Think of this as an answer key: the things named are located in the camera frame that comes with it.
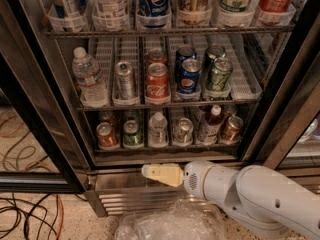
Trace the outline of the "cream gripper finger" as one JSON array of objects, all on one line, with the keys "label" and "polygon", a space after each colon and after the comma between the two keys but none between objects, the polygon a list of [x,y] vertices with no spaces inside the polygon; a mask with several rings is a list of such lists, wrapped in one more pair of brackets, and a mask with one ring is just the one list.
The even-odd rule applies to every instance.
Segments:
[{"label": "cream gripper finger", "polygon": [[171,187],[179,187],[184,181],[184,172],[178,164],[147,164],[142,166],[141,173]]}]

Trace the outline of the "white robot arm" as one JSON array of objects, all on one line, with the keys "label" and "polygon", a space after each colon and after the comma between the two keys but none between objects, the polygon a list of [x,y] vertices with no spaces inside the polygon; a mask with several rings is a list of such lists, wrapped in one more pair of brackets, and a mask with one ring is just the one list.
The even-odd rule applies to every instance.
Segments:
[{"label": "white robot arm", "polygon": [[278,239],[292,229],[309,240],[320,240],[320,197],[270,168],[250,165],[237,171],[209,161],[192,161],[184,167],[147,164],[141,172],[214,202],[260,237]]}]

